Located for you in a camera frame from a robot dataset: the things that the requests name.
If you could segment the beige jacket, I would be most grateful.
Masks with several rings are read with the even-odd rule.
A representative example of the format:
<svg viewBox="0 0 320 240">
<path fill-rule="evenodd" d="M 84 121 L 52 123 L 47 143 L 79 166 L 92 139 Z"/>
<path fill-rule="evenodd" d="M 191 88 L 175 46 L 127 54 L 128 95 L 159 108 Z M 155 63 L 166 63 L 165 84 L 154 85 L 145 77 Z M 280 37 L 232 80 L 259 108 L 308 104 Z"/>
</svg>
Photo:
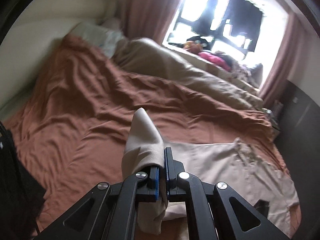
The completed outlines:
<svg viewBox="0 0 320 240">
<path fill-rule="evenodd" d="M 148 166 L 164 168 L 164 149 L 172 149 L 175 160 L 203 182 L 224 181 L 246 201 L 269 203 L 268 219 L 288 237 L 299 227 L 301 213 L 293 180 L 257 155 L 239 138 L 229 143 L 188 144 L 165 140 L 146 111 L 135 111 L 121 162 L 123 178 Z"/>
</svg>

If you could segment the dark hanging clothes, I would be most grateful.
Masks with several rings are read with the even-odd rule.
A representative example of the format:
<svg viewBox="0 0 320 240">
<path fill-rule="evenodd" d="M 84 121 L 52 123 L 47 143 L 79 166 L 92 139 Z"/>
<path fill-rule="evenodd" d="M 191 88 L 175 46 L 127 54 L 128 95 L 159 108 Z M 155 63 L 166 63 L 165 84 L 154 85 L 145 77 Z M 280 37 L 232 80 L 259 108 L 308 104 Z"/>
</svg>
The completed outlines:
<svg viewBox="0 0 320 240">
<path fill-rule="evenodd" d="M 260 35 L 263 12 L 248 0 L 208 0 L 194 31 L 220 41 L 241 36 L 237 48 L 254 52 Z"/>
</svg>

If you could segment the rust brown bed sheet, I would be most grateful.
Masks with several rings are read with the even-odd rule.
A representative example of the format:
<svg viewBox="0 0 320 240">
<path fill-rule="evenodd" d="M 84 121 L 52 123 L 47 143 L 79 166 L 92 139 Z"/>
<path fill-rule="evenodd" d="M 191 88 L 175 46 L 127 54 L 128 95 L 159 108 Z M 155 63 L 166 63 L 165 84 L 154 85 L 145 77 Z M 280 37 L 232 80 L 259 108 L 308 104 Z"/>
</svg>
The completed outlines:
<svg viewBox="0 0 320 240">
<path fill-rule="evenodd" d="M 99 48 L 66 35 L 44 64 L 31 98 L 5 122 L 20 161 L 46 189 L 37 218 L 41 230 L 97 183 L 123 180 L 125 144 L 140 108 L 167 141 L 217 144 L 239 138 L 290 176 L 262 112 L 127 72 Z"/>
</svg>

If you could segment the white bedside table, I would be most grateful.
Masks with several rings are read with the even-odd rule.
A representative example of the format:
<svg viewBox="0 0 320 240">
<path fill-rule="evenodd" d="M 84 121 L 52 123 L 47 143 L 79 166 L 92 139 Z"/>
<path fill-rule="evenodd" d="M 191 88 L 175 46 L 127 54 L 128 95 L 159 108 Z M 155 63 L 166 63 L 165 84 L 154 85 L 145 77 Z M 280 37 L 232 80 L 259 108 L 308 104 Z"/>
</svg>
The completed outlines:
<svg viewBox="0 0 320 240">
<path fill-rule="evenodd" d="M 280 134 L 280 126 L 279 126 L 279 115 L 283 109 L 283 104 L 276 100 L 272 106 L 272 109 L 268 108 L 262 108 L 264 114 L 268 118 L 269 122 L 272 125 L 272 130 L 273 130 L 273 140 L 276 139 L 276 137 Z"/>
</svg>

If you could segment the pink right curtain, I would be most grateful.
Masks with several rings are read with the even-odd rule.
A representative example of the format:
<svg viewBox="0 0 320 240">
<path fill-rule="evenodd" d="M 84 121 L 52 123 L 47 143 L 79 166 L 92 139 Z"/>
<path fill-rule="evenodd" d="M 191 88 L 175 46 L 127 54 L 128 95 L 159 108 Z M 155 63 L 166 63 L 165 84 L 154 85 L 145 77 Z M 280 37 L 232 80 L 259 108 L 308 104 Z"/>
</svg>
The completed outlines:
<svg viewBox="0 0 320 240">
<path fill-rule="evenodd" d="M 299 64 L 305 43 L 305 29 L 298 16 L 292 12 L 287 19 L 287 25 L 276 59 L 270 73 L 259 92 L 264 107 L 271 109 L 286 86 L 286 81 Z"/>
</svg>

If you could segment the pink curtain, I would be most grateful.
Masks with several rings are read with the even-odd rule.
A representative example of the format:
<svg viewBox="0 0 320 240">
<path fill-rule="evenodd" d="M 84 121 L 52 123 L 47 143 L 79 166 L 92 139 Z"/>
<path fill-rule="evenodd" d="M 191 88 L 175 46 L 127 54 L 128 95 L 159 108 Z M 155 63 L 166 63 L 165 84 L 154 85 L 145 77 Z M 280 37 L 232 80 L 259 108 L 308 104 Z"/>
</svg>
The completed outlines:
<svg viewBox="0 0 320 240">
<path fill-rule="evenodd" d="M 124 0 L 123 33 L 129 39 L 147 37 L 162 44 L 182 0 Z"/>
<path fill-rule="evenodd" d="M 271 109 L 286 86 L 286 81 L 299 64 L 305 43 L 305 29 L 298 16 L 292 12 L 287 19 L 287 25 L 276 59 L 270 73 L 259 92 L 264 107 Z"/>
</svg>

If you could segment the grey cushion on sill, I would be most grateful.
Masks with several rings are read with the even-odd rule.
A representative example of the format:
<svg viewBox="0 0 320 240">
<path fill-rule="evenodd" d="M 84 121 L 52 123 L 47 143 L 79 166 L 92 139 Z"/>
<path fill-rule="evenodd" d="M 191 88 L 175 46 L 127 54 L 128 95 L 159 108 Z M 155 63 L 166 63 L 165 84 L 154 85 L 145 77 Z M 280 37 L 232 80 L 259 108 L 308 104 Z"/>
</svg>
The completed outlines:
<svg viewBox="0 0 320 240">
<path fill-rule="evenodd" d="M 248 83 L 259 88 L 263 80 L 263 65 L 261 63 L 248 66 Z"/>
</svg>

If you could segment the pink plush toy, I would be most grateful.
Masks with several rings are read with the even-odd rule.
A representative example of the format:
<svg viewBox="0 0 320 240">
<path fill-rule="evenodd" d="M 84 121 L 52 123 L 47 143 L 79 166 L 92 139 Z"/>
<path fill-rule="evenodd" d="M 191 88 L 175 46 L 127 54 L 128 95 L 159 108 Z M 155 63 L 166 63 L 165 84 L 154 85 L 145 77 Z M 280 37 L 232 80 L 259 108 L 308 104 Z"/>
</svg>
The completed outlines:
<svg viewBox="0 0 320 240">
<path fill-rule="evenodd" d="M 199 57 L 213 63 L 216 64 L 217 66 L 223 68 L 224 70 L 230 72 L 232 70 L 232 68 L 227 64 L 227 62 L 225 60 L 223 60 L 222 58 L 215 56 L 211 53 L 208 52 L 200 52 L 198 53 Z"/>
</svg>

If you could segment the tan duvet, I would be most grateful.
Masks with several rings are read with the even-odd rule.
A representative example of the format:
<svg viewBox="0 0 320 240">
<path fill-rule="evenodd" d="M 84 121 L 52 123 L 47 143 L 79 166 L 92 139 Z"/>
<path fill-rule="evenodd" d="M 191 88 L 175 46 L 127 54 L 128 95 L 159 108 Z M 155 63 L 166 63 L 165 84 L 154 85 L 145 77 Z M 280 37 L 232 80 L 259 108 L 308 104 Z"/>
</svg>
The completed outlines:
<svg viewBox="0 0 320 240">
<path fill-rule="evenodd" d="M 252 86 L 213 63 L 195 56 L 191 58 L 189 62 L 178 52 L 149 38 L 124 38 L 118 42 L 113 55 L 113 61 L 128 72 L 174 81 L 234 109 L 262 109 L 263 100 L 256 96 Z"/>
</svg>

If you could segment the orange plush toy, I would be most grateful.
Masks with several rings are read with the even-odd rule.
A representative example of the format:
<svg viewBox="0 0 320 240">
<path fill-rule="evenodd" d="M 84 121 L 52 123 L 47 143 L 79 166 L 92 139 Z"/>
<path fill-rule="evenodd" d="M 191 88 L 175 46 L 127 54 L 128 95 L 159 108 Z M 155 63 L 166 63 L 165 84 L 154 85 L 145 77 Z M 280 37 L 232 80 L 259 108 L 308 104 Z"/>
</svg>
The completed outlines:
<svg viewBox="0 0 320 240">
<path fill-rule="evenodd" d="M 203 51 L 203 46 L 200 43 L 196 43 L 194 41 L 187 41 L 185 42 L 183 49 L 190 53 L 198 54 Z"/>
</svg>

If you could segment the white pillow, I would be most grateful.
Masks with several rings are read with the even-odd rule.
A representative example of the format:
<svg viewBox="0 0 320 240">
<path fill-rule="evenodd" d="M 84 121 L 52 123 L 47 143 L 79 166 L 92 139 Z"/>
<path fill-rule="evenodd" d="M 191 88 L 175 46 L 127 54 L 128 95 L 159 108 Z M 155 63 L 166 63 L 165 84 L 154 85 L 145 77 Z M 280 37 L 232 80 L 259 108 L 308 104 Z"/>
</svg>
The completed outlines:
<svg viewBox="0 0 320 240">
<path fill-rule="evenodd" d="M 117 43 L 124 37 L 119 30 L 108 29 L 89 22 L 79 23 L 70 31 L 70 34 L 100 48 L 108 58 L 115 54 Z"/>
</svg>

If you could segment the pink left curtain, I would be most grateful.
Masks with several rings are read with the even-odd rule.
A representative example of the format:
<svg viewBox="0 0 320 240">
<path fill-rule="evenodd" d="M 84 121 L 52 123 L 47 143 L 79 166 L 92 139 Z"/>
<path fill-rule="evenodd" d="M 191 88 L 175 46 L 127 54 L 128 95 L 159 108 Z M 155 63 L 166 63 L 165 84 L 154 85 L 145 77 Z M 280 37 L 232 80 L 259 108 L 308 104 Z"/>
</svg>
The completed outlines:
<svg viewBox="0 0 320 240">
<path fill-rule="evenodd" d="M 124 0 L 123 33 L 129 39 L 147 37 L 162 44 L 182 0 Z"/>
</svg>

